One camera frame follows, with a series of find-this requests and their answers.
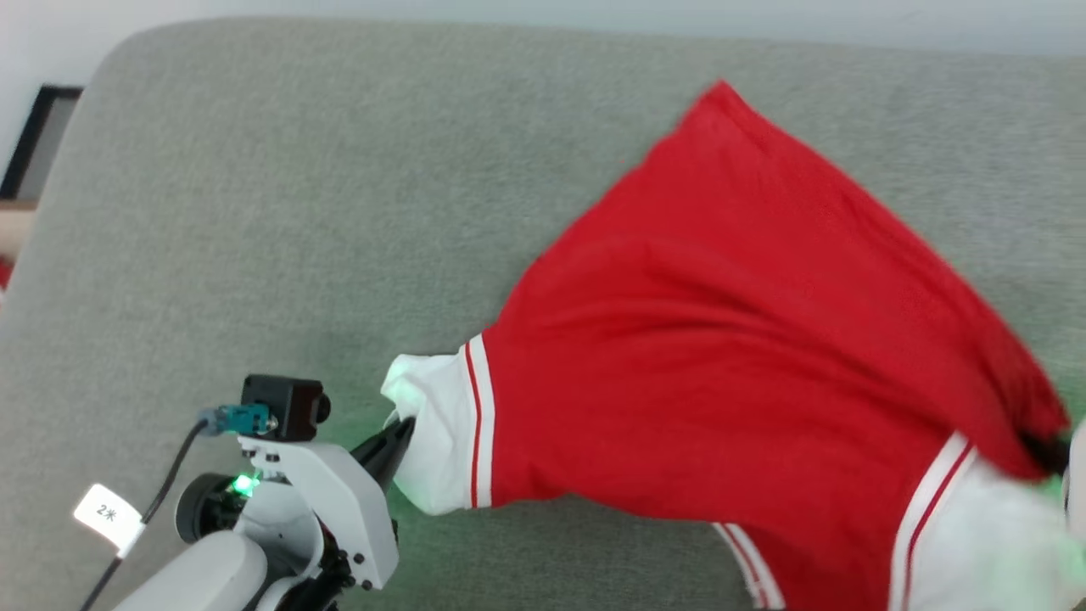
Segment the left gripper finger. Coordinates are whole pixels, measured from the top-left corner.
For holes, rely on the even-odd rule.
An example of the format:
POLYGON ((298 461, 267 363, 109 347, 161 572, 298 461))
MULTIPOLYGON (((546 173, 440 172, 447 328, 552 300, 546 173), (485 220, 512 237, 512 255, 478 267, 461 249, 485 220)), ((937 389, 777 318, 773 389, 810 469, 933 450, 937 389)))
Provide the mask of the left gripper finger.
POLYGON ((393 484, 403 456, 411 445, 416 419, 392 415, 390 422, 379 433, 372 434, 350 451, 354 460, 376 480, 381 491, 388 494, 393 484))

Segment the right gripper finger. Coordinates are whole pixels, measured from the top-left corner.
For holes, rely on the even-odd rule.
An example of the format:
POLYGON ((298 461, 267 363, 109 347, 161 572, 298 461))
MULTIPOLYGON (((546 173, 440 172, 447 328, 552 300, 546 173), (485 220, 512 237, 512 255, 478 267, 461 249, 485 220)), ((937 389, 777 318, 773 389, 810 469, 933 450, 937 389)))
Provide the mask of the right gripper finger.
POLYGON ((1070 461, 1070 437, 1068 432, 1055 434, 1022 433, 1022 444, 1033 460, 1049 476, 1066 474, 1070 461))

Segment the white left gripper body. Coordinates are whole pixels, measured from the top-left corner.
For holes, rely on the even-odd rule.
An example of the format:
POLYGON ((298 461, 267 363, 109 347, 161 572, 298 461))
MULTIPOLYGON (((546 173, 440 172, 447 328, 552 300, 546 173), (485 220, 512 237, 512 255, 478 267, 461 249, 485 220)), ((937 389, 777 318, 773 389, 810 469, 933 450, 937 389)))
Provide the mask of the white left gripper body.
POLYGON ((233 522, 233 591, 384 589, 400 561, 387 494, 328 442, 242 437, 255 475, 233 522))

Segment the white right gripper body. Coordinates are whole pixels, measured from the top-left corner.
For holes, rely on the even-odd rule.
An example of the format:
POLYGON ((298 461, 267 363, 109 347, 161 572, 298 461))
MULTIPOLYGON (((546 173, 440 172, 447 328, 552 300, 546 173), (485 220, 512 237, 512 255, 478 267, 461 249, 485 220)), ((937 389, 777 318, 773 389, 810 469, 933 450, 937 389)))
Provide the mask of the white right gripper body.
POLYGON ((1086 420, 1075 427, 1069 442, 1064 472, 1064 511, 1070 533, 1086 544, 1086 420))

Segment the red and white shirt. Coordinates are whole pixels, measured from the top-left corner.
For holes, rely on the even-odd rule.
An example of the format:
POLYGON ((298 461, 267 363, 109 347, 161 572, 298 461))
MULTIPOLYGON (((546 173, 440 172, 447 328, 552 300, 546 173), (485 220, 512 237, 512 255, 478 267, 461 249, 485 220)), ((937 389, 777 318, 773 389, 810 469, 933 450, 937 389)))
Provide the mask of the red and white shirt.
POLYGON ((1074 611, 1086 544, 1022 433, 1055 385, 938 252, 707 90, 450 355, 397 356, 395 483, 711 524, 769 611, 1074 611))

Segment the grey fabric sofa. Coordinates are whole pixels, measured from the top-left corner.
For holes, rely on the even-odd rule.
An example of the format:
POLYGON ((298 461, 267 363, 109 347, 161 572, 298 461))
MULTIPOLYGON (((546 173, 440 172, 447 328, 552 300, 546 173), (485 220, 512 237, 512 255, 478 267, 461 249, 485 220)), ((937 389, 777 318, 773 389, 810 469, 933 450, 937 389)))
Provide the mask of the grey fabric sofa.
POLYGON ((1086 54, 376 20, 128 38, 59 147, 0 309, 0 611, 78 611, 249 373, 323 381, 323 440, 453 351, 703 90, 730 82, 923 233, 1086 413, 1086 54))

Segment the black rectangular frame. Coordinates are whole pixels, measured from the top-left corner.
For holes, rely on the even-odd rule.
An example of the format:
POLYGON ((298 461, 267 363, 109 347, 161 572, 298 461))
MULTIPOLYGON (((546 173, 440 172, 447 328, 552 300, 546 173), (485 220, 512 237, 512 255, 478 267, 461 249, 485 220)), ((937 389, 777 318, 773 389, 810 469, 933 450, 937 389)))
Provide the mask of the black rectangular frame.
POLYGON ((81 87, 51 84, 39 88, 0 182, 0 200, 27 202, 42 198, 59 145, 83 92, 81 87))

